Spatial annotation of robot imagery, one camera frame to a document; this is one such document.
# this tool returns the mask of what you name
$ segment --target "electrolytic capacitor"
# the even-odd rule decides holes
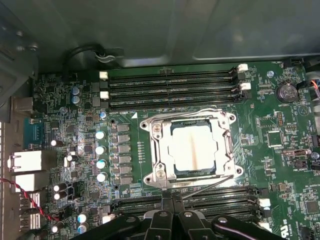
[[[101,159],[99,161],[96,162],[96,168],[97,169],[104,169],[107,165],[107,161],[104,159]]]
[[[67,184],[64,183],[64,182],[62,182],[62,183],[59,183],[59,184],[55,185],[55,186],[53,187],[53,191],[59,192],[59,191],[61,191],[61,190],[65,190],[66,188],[67,188]]]
[[[100,118],[101,118],[102,120],[105,120],[106,117],[107,117],[107,114],[106,114],[105,111],[100,112]]]
[[[62,221],[59,221],[57,224],[53,225],[51,228],[51,231],[56,234],[58,233],[63,227],[65,226],[65,224]]]
[[[72,95],[74,96],[80,96],[81,95],[81,91],[78,87],[74,86],[72,89],[71,89],[71,93]]]
[[[96,179],[99,183],[102,183],[106,180],[107,178],[107,173],[106,172],[100,172],[97,176],[96,176]]]
[[[80,99],[80,97],[78,97],[78,96],[73,96],[72,98],[71,98],[71,102],[74,104],[74,105],[80,105],[81,104],[81,102],[82,102],[82,100]]]
[[[311,153],[311,158],[317,160],[320,158],[320,154],[314,151],[313,153]]]
[[[63,147],[64,146],[64,142],[60,141],[60,140],[52,140],[51,141],[51,146],[52,147]]]
[[[75,162],[79,160],[79,157],[77,155],[68,155],[66,159],[68,162]]]
[[[59,200],[59,199],[63,199],[67,196],[67,192],[66,191],[60,191],[60,192],[57,192],[53,197],[55,200]]]
[[[98,140],[102,140],[106,137],[106,133],[104,131],[97,131],[95,133],[95,138]]]
[[[107,151],[107,148],[105,146],[97,146],[95,148],[95,153],[98,155],[102,155]]]
[[[82,223],[86,222],[88,218],[89,218],[88,213],[83,211],[78,215],[77,219],[78,219],[78,222],[82,224]]]
[[[83,222],[83,223],[80,224],[80,226],[78,226],[77,232],[79,234],[83,234],[86,231],[88,231],[88,229],[89,229],[89,224],[86,223],[86,222]]]

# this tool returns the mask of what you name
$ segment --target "motherboard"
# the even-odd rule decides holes
[[[23,148],[55,152],[42,207],[61,223],[37,227],[68,240],[115,211],[143,218],[162,190],[233,176],[185,208],[320,239],[320,138],[305,82],[301,64],[282,61],[40,75]]]

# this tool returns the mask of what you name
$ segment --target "green circuit board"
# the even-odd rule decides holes
[[[109,78],[128,78],[154,76],[167,70],[172,73],[225,71],[234,66],[237,64],[145,67],[108,70],[107,74]],[[268,77],[268,71],[273,71],[274,76]],[[81,197],[76,200],[55,201],[53,190],[49,189],[49,212],[70,205],[72,216],[64,219],[65,227],[59,233],[49,235],[48,239],[67,240],[76,236],[80,212],[88,213],[87,222],[92,229],[101,224],[101,215],[112,200],[161,195],[160,189],[143,182],[144,176],[152,171],[152,164],[150,136],[139,127],[140,123],[160,113],[196,112],[204,108],[222,109],[236,115],[236,122],[231,125],[233,153],[244,174],[236,179],[234,185],[267,189],[272,217],[264,221],[269,223],[272,232],[295,240],[300,239],[300,227],[307,226],[320,238],[320,172],[311,170],[315,160],[310,155],[291,157],[285,154],[285,150],[319,151],[313,147],[311,138],[317,131],[310,93],[307,88],[300,89],[298,100],[292,103],[281,103],[275,95],[277,86],[283,81],[290,80],[294,84],[305,81],[305,70],[300,65],[284,68],[281,61],[251,62],[248,63],[245,80],[251,83],[251,98],[239,103],[106,111],[106,117],[102,119],[100,113],[105,109],[99,102],[98,71],[74,73],[69,82],[61,82],[59,74],[40,75],[34,87],[41,90],[36,107],[47,108],[43,117],[43,147],[52,149],[51,140],[62,140],[65,145],[55,148],[58,167],[51,171],[51,183],[78,181],[81,191]],[[78,105],[71,103],[72,87],[81,91],[81,103]],[[106,137],[97,140],[97,131],[103,131]],[[112,138],[120,136],[121,142],[112,141]],[[25,148],[28,149],[32,143],[26,142]],[[97,146],[105,146],[106,152],[97,155]],[[113,164],[112,157],[118,146],[123,147],[122,157],[130,157],[125,164],[130,170],[124,174],[129,176],[129,182],[119,180],[123,175],[114,174],[119,165]],[[71,152],[79,156],[79,161],[65,167],[64,157]],[[102,159],[106,160],[106,167],[98,169],[96,163]],[[103,183],[97,182],[100,172],[107,174]],[[200,188],[180,188],[179,191],[196,189]]]

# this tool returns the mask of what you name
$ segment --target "red and black wire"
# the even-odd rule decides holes
[[[15,181],[11,181],[9,179],[6,179],[6,178],[1,178],[0,177],[0,182],[3,182],[3,183],[9,183],[11,185],[14,185],[17,189],[20,190],[20,192],[23,194],[23,196],[28,199],[31,203],[32,203],[32,206],[37,209],[39,211],[39,213],[44,216],[46,219],[50,220],[50,221],[59,221],[60,219],[56,216],[51,216],[47,213],[45,213],[45,211],[39,207],[36,202],[30,197],[30,195],[24,190],[22,189],[22,187],[17,184]]]

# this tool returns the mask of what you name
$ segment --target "cable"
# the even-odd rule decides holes
[[[318,85],[316,84],[316,82],[314,80],[311,80],[311,83],[313,84],[313,86],[318,89]]]
[[[103,46],[101,46],[100,44],[86,44],[86,45],[82,45],[82,46],[78,46],[70,51],[68,51],[65,54],[63,63],[62,63],[62,79],[64,81],[68,80],[68,75],[69,75],[69,70],[68,70],[68,62],[69,60],[82,52],[86,52],[86,51],[93,51],[95,52],[96,56],[104,56],[106,54],[106,51],[104,49]]]
[[[48,220],[51,220],[51,221],[59,221],[59,220],[60,220],[58,217],[53,217],[53,216],[50,216],[49,214],[46,214],[46,213],[44,212],[44,210],[43,210],[41,207],[39,207],[39,206],[36,204],[36,202],[30,197],[30,195],[29,195],[25,190],[23,190],[22,187],[21,187],[19,184],[17,184],[15,181],[11,181],[11,180],[9,180],[9,179],[0,177],[0,182],[9,183],[9,184],[11,184],[11,185],[14,185],[17,189],[20,189],[20,191],[21,191],[21,193],[24,195],[24,197],[25,197],[26,199],[28,199],[28,200],[32,203],[32,206],[33,206],[35,209],[37,209],[37,210],[40,212],[40,214],[41,214],[42,216],[44,216],[45,218],[47,218]]]

